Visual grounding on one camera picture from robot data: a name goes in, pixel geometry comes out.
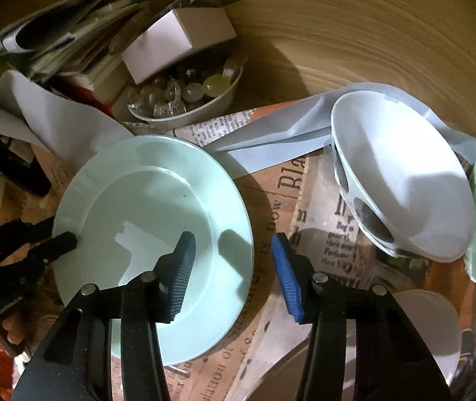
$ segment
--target wood grain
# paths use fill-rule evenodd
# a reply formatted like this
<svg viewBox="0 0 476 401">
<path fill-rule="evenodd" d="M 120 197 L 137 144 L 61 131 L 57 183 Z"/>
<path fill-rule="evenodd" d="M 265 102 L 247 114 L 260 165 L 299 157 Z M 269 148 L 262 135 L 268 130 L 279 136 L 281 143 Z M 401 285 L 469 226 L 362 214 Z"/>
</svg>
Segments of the wood grain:
<svg viewBox="0 0 476 401">
<path fill-rule="evenodd" d="M 0 28 L 57 0 L 0 0 Z M 297 99 L 350 82 L 405 89 L 476 136 L 476 0 L 242 0 L 245 91 Z"/>
</svg>

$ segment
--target white paper sheet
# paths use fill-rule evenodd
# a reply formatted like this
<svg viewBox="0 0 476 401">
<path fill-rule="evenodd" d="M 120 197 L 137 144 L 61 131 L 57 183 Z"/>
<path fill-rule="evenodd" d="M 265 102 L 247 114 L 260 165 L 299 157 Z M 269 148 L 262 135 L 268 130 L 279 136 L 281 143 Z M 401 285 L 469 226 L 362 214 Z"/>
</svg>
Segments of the white paper sheet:
<svg viewBox="0 0 476 401">
<path fill-rule="evenodd" d="M 73 173 L 98 151 L 133 137 L 97 109 L 47 92 L 17 71 L 0 79 L 0 108 L 11 113 L 0 113 L 0 134 L 45 147 Z"/>
<path fill-rule="evenodd" d="M 233 179 L 305 155 L 330 143 L 331 111 L 342 95 L 370 90 L 401 101 L 425 117 L 468 162 L 476 160 L 476 139 L 448 127 L 424 103 L 394 86 L 354 83 L 300 100 L 205 146 Z"/>
</svg>

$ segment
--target white box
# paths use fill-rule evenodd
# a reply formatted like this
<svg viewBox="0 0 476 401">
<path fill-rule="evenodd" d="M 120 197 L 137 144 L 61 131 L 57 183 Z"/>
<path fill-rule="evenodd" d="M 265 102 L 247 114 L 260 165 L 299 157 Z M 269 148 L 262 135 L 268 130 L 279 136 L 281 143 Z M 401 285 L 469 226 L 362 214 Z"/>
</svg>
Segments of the white box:
<svg viewBox="0 0 476 401">
<path fill-rule="evenodd" d="M 122 53 L 136 84 L 184 57 L 236 37 L 222 8 L 173 9 Z"/>
</svg>

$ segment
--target oval hole in bowl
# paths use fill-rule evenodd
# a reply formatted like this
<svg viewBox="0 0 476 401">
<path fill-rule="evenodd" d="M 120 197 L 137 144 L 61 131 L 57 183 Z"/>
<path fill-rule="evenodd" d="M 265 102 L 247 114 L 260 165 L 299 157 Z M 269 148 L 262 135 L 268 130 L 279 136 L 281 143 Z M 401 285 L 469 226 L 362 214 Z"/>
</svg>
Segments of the oval hole in bowl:
<svg viewBox="0 0 476 401">
<path fill-rule="evenodd" d="M 365 202 L 356 197 L 353 201 L 353 204 L 362 228 L 364 228 L 368 233 L 380 241 L 384 241 L 386 243 L 394 242 L 394 237 L 388 228 Z"/>
<path fill-rule="evenodd" d="M 341 163 L 340 155 L 336 146 L 333 146 L 332 152 L 335 156 L 335 179 L 340 187 L 342 187 L 346 193 L 349 192 L 349 184 L 347 183 L 347 176 L 345 174 L 344 165 Z"/>
</svg>

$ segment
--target bowl of glass balls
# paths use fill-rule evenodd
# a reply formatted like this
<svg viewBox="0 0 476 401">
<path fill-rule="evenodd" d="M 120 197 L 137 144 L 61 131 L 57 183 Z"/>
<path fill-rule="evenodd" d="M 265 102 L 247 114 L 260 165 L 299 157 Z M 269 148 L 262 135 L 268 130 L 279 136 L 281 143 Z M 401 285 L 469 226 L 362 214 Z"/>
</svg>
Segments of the bowl of glass balls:
<svg viewBox="0 0 476 401">
<path fill-rule="evenodd" d="M 128 109 L 162 131 L 223 116 L 246 60 L 224 44 L 201 51 L 130 87 Z"/>
</svg>

